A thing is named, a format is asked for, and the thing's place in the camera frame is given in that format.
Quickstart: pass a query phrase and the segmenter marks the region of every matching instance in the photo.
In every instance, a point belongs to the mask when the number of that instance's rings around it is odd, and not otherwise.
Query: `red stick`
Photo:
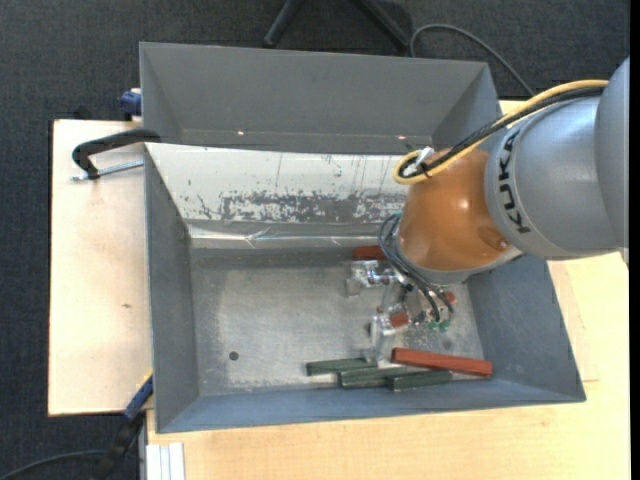
[[[491,361],[470,359],[468,357],[423,352],[410,348],[394,348],[391,361],[420,368],[434,368],[437,370],[451,370],[452,372],[468,373],[488,377],[493,372]]]

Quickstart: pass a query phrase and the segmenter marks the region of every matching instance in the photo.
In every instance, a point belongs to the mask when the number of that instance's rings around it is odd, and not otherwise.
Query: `small metal part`
[[[388,361],[391,357],[396,329],[386,315],[376,315],[371,322],[371,341],[378,361]]]
[[[378,260],[358,260],[351,262],[351,277],[346,280],[347,293],[357,295],[360,288],[373,288],[381,285],[389,285],[396,279],[395,272],[391,268],[385,268],[379,272]]]
[[[98,177],[105,176],[107,174],[113,174],[116,172],[128,171],[129,169],[135,169],[136,167],[142,167],[144,160],[134,160],[132,162],[126,162],[124,164],[113,165],[111,167],[105,167],[104,169],[98,169]],[[82,174],[76,174],[71,176],[71,181],[84,181],[89,179],[89,174],[83,172]]]
[[[420,151],[420,154],[416,157],[416,165],[423,164],[424,161],[430,158],[431,156],[433,156],[435,152],[436,150],[433,149],[431,146],[425,147],[422,151]]]
[[[387,387],[393,390],[394,393],[399,393],[409,389],[435,386],[437,384],[447,384],[448,382],[451,382],[452,379],[453,375],[451,372],[446,370],[412,373],[409,375],[387,377]]]
[[[314,361],[307,363],[307,375],[324,375],[325,373],[340,373],[349,370],[365,370],[376,368],[375,361],[367,361],[364,357],[354,359],[332,359],[328,361]]]

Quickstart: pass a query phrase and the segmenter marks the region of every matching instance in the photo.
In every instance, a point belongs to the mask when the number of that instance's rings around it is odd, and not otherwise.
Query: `gray bin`
[[[184,172],[196,164],[198,172],[206,170],[201,163],[211,147],[316,153],[329,161],[332,154],[400,155],[406,141],[453,144],[498,115],[491,77],[480,63],[143,44],[141,64],[145,128],[165,142],[199,146],[183,150],[192,152],[193,163],[184,160],[188,155],[175,156]],[[354,243],[319,245],[317,237],[375,243],[386,214],[370,215],[364,227],[353,215],[341,217],[339,232],[323,221],[326,205],[318,222],[310,218],[303,227],[255,215],[217,218],[205,210],[187,218],[180,195],[213,197],[233,191],[236,182],[185,186],[179,176],[166,175],[172,161],[148,146],[159,432],[584,400],[546,265],[531,257],[455,286],[461,314],[451,334],[402,338],[415,348],[488,359],[495,372],[490,380],[392,393],[346,391],[330,377],[306,377],[306,361],[358,355],[382,297],[379,289],[348,297],[344,280]],[[270,190],[281,196],[280,189]],[[334,211],[352,195],[341,192],[326,204]],[[193,236],[195,227],[213,224],[251,229],[263,240],[255,231],[264,226],[267,241],[297,241],[238,249],[219,234],[213,247],[206,233]],[[310,234],[315,241],[305,241]]]

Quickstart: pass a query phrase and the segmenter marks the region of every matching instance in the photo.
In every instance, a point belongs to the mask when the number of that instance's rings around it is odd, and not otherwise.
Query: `black cable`
[[[465,36],[468,39],[471,39],[472,41],[475,41],[477,44],[479,44],[480,46],[482,46],[485,50],[487,50],[491,55],[493,55],[496,60],[498,60],[498,62],[500,62],[500,64],[502,64],[507,71],[509,71],[509,73],[511,73],[511,75],[520,83],[520,85],[522,85],[522,87],[524,87],[524,89],[529,93],[530,96],[534,96],[535,92],[534,90],[529,86],[529,84],[527,84],[527,82],[524,81],[524,79],[518,74],[518,72],[511,66],[511,64],[509,64],[505,58],[500,55],[497,51],[495,51],[493,48],[491,48],[491,46],[489,46],[487,43],[485,43],[482,39],[480,39],[479,37],[474,36],[471,32],[467,32],[466,30],[460,28],[460,27],[456,27],[454,25],[447,25],[444,23],[434,23],[432,25],[424,25],[420,28],[418,28],[413,35],[411,36],[411,40],[409,41],[409,55],[411,55],[412,57],[415,57],[415,50],[413,48],[414,43],[416,42],[417,37],[424,32],[425,30],[434,30],[434,29],[441,29],[441,30],[449,30],[451,32],[456,32],[458,34],[461,34],[463,36]]]
[[[389,228],[389,230],[385,235],[384,230],[387,227],[387,225],[392,221],[393,221],[393,224],[391,225],[391,227]],[[387,257],[389,262],[397,270],[399,270],[402,275],[404,275],[409,280],[411,280],[415,284],[415,286],[418,288],[418,290],[422,292],[422,294],[425,296],[425,298],[431,305],[431,309],[435,314],[436,322],[439,322],[440,310],[438,309],[438,305],[436,304],[436,301],[431,296],[431,293],[430,293],[431,286],[429,285],[429,283],[424,278],[422,278],[420,274],[418,274],[409,265],[407,265],[407,263],[404,262],[402,258],[400,258],[394,251],[392,251],[387,246],[387,240],[389,240],[393,236],[393,233],[395,232],[395,229],[397,228],[399,222],[400,222],[400,217],[397,215],[391,215],[387,217],[382,223],[382,225],[380,226],[380,229],[378,231],[378,243],[380,244],[380,248],[382,249],[382,252]]]
[[[551,105],[554,105],[556,103],[560,103],[562,101],[567,101],[567,100],[571,100],[571,99],[577,99],[577,98],[582,98],[582,97],[586,97],[586,96],[590,96],[590,95],[594,95],[597,93],[600,93],[602,91],[602,88],[600,87],[586,87],[586,88],[582,88],[582,89],[574,89],[571,91],[567,91],[567,92],[563,92],[560,94],[556,94],[554,96],[550,96],[548,98],[545,98],[544,100],[539,101],[538,103],[536,103],[535,105],[532,105],[528,108],[526,108],[525,110],[518,112],[506,119],[503,118],[499,118],[491,123],[486,124],[485,126],[483,126],[482,128],[476,130],[475,132],[473,132],[471,135],[469,135],[466,139],[460,141],[458,144],[456,144],[455,146],[453,146],[446,154],[442,155],[440,158],[438,158],[437,160],[433,160],[431,162],[429,162],[428,164],[421,164],[418,168],[416,169],[416,171],[410,175],[404,175],[404,170],[412,163],[413,159],[410,159],[406,165],[403,165],[399,170],[398,170],[398,175],[401,178],[405,178],[405,179],[410,179],[413,178],[415,176],[419,176],[425,172],[428,172],[432,169],[434,169],[435,167],[438,167],[439,165],[442,165],[444,162],[448,161],[450,158],[452,158],[453,156],[458,155],[460,152],[464,151],[465,149],[470,148],[471,146],[475,145],[477,142],[481,141],[483,138],[488,137],[489,135],[507,127],[510,124],[515,123],[516,121],[519,121],[520,119],[522,119],[523,117],[527,117],[535,112],[538,112],[539,110],[549,107]]]
[[[52,462],[58,462],[61,460],[67,459],[91,459],[93,455],[100,456],[104,454],[104,450],[83,450],[79,452],[71,452],[71,453],[61,453],[59,455],[52,455],[51,457],[47,457],[45,459],[41,459],[26,466],[22,466],[21,468],[14,469],[9,473],[5,473],[0,476],[0,480],[10,480],[11,478],[17,478],[18,476],[30,471],[38,466],[44,466],[45,464],[50,464]]]

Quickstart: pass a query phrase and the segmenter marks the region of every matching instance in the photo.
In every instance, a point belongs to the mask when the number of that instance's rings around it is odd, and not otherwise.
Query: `kuka logo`
[[[500,182],[500,192],[506,194],[503,199],[503,207],[507,212],[507,217],[509,217],[509,220],[518,227],[518,233],[529,233],[531,229],[522,223],[522,215],[516,208],[513,190],[509,184],[512,179],[511,173],[508,170],[509,164],[511,163],[511,152],[513,150],[513,142],[516,140],[519,133],[520,130],[514,132],[513,135],[505,141],[504,146],[502,147],[502,149],[507,152],[507,156],[500,159],[500,174],[498,175],[498,182]]]

